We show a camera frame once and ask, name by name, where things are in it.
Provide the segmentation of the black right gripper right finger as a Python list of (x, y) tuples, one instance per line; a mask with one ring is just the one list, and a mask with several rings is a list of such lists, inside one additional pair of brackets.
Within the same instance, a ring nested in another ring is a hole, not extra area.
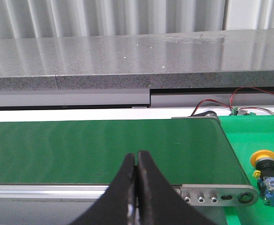
[(142, 225), (214, 225), (185, 203), (148, 151), (138, 152), (138, 201)]

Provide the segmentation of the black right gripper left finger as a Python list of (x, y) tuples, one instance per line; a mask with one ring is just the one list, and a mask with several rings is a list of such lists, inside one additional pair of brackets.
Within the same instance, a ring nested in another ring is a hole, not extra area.
[(129, 153), (106, 189), (72, 225), (134, 225), (135, 224), (135, 157)]

